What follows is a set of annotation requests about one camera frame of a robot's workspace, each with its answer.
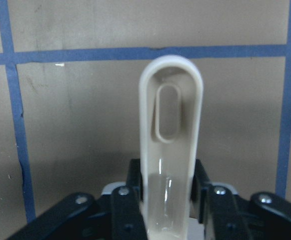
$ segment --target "oval hole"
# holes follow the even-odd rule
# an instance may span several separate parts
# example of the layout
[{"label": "oval hole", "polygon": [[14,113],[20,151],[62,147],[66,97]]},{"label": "oval hole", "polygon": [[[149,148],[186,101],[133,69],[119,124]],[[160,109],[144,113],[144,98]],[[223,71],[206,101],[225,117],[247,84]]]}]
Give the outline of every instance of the oval hole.
[{"label": "oval hole", "polygon": [[158,92],[159,135],[164,140],[172,140],[178,133],[180,118],[180,96],[176,86],[163,85]]}]

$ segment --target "white plastic object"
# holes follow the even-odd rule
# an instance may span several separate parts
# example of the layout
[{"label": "white plastic object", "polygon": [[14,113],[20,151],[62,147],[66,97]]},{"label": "white plastic object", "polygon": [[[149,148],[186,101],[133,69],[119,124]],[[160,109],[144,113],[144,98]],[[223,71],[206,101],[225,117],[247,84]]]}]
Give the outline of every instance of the white plastic object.
[{"label": "white plastic object", "polygon": [[153,60],[139,83],[142,215],[150,240],[185,240],[203,81],[188,59]]}]

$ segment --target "silver bolt head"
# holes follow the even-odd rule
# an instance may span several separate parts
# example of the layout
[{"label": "silver bolt head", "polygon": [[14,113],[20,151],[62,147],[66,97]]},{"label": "silver bolt head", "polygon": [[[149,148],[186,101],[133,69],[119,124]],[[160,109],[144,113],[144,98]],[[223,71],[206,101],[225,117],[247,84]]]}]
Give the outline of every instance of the silver bolt head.
[{"label": "silver bolt head", "polygon": [[222,186],[216,186],[214,188],[214,192],[218,195],[225,195],[226,194],[226,189]]},{"label": "silver bolt head", "polygon": [[269,195],[267,194],[260,194],[259,195],[259,201],[263,204],[270,204],[272,203],[272,199]]},{"label": "silver bolt head", "polygon": [[121,196],[128,195],[128,194],[129,194],[129,188],[127,188],[126,186],[122,186],[122,187],[120,187],[118,193],[119,193]]},{"label": "silver bolt head", "polygon": [[84,204],[86,201],[88,201],[88,198],[86,196],[78,196],[75,200],[76,204]]}]

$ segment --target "oval slot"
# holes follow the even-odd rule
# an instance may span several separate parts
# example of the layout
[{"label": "oval slot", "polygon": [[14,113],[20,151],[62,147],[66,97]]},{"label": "oval slot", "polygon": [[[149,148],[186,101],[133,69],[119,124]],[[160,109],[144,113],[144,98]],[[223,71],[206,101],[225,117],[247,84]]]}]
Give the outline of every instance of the oval slot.
[{"label": "oval slot", "polygon": [[174,84],[163,84],[156,96],[156,135],[165,142],[172,142],[180,125],[180,90]]}]

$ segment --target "metal screw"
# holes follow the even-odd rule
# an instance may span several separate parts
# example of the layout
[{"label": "metal screw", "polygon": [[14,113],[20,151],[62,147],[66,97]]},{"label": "metal screw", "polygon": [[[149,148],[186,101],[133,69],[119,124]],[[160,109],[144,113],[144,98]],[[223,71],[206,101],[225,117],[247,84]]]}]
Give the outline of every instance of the metal screw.
[{"label": "metal screw", "polygon": [[226,189],[222,186],[216,186],[214,188],[214,192],[218,195],[225,195],[226,194]]},{"label": "metal screw", "polygon": [[76,204],[84,204],[86,201],[88,201],[88,198],[86,196],[78,196],[75,200]]},{"label": "metal screw", "polygon": [[129,188],[127,188],[126,186],[120,187],[119,194],[121,196],[128,195],[129,194]]},{"label": "metal screw", "polygon": [[259,195],[259,201],[263,204],[270,204],[272,203],[272,199],[269,195],[267,194],[260,194]]}]

